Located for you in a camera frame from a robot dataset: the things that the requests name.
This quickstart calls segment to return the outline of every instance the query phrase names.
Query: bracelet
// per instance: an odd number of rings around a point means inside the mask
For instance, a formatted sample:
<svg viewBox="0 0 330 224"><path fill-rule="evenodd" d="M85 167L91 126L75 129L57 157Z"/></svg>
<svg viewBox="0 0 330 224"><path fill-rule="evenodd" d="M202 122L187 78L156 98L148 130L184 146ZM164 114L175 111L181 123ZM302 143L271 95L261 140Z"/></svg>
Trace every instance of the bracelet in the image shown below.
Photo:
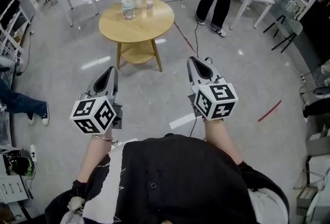
<svg viewBox="0 0 330 224"><path fill-rule="evenodd" d="M98 136L98 135L95 135L95 134L93 134L93 136L95 136L96 138L103 139L103 140L105 140L107 142L112 142L112 139L107 139L107 138L104 138L104 137L101 137L101 136Z"/></svg>

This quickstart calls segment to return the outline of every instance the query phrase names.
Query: gray floor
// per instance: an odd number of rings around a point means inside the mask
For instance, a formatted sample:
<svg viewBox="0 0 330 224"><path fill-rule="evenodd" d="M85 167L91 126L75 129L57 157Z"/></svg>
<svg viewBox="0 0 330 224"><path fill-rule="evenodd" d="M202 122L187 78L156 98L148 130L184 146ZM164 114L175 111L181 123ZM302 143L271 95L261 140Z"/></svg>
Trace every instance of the gray floor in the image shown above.
<svg viewBox="0 0 330 224"><path fill-rule="evenodd" d="M120 0L97 0L100 14ZM37 149L37 174L31 192L33 204L43 212L48 203L69 189L75 180L89 138L83 136L69 120L75 100L86 91L90 80L101 68L115 65L116 44L98 30L100 15L94 16L90 0L72 0L74 26L70 27L58 4L46 5L34 17L30 30L30 59L26 72L16 78L15 90L49 104L51 122L48 127L39 119L33 126L24 114L14 116L16 144ZM196 48L194 13L199 0L169 2L175 21L189 42ZM294 45L285 53L271 47L280 41L273 31L262 31L271 22L267 17L257 29L253 23L258 14L246 10L233 31L228 29L240 6L233 0L224 29L227 37L214 34L209 23L197 29L199 56L212 57L213 64L228 82L237 85L239 102L234 114L226 119L228 131L247 163L273 179L288 195L293 206L294 187L306 156L304 141L310 124L304 122L299 88L299 74L308 68ZM117 102L123 104L123 129L114 132L119 141L137 138L162 137L171 132L169 123L192 113L187 95L190 94L186 62L194 52L178 29L172 28L160 39L158 49L163 72L158 71L155 59L146 64L131 65L122 61L119 70ZM28 49L28 39L24 43ZM86 68L86 64L109 57L102 64ZM282 103L263 121L279 100ZM193 122L175 130L189 135ZM203 138L200 120L193 137Z"/></svg>

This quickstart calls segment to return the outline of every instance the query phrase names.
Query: sneaker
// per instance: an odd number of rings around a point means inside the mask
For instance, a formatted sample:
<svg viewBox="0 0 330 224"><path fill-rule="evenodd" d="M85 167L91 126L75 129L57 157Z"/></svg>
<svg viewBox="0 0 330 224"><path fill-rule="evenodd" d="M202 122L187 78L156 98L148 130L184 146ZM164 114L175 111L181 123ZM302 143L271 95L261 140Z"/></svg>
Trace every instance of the sneaker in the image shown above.
<svg viewBox="0 0 330 224"><path fill-rule="evenodd" d="M50 111L49 111L49 108L48 108L48 103L46 103L46 104L47 104L47 112L45 113L45 115L43 115L41 117L42 124L44 126L47 126L50 123Z"/></svg>
<svg viewBox="0 0 330 224"><path fill-rule="evenodd" d="M197 20L197 22L198 22L199 25L205 25L205 22L202 22L201 23L201 22L198 21L196 13L195 13L195 18L196 18L196 20Z"/></svg>
<svg viewBox="0 0 330 224"><path fill-rule="evenodd" d="M212 30L214 32L216 32L218 35L220 35L221 37L226 37L226 35L227 35L224 29L221 29L220 31L217 31L214 28L212 28Z"/></svg>
<svg viewBox="0 0 330 224"><path fill-rule="evenodd" d="M27 114L28 121L30 125L33 125L35 123L35 116L33 114Z"/></svg>

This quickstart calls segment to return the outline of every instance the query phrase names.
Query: wooden table leg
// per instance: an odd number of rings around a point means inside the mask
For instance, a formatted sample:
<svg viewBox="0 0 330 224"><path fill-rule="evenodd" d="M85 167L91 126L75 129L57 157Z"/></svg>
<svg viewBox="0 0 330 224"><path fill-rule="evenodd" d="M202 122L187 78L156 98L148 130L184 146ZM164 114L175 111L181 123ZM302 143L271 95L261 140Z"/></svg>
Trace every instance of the wooden table leg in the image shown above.
<svg viewBox="0 0 330 224"><path fill-rule="evenodd" d="M117 69L119 69L121 50L122 50L122 43L118 43L117 44Z"/></svg>
<svg viewBox="0 0 330 224"><path fill-rule="evenodd" d="M156 60L157 60L158 66L159 66L159 71L163 72L163 69L161 67L160 58L159 58L159 53L158 53L157 46L156 46L156 43L155 43L155 39L151 40L151 44L152 44L153 49L154 49L155 57L156 57Z"/></svg>

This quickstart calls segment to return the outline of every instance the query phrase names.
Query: white drawer cabinet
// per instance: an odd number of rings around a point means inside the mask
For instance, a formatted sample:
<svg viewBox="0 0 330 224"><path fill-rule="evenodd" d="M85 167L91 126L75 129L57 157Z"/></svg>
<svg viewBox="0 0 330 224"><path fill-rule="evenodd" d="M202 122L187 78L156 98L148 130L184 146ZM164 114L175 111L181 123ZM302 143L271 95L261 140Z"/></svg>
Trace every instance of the white drawer cabinet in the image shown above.
<svg viewBox="0 0 330 224"><path fill-rule="evenodd" d="M0 194L5 203L28 198L20 176L0 176Z"/></svg>

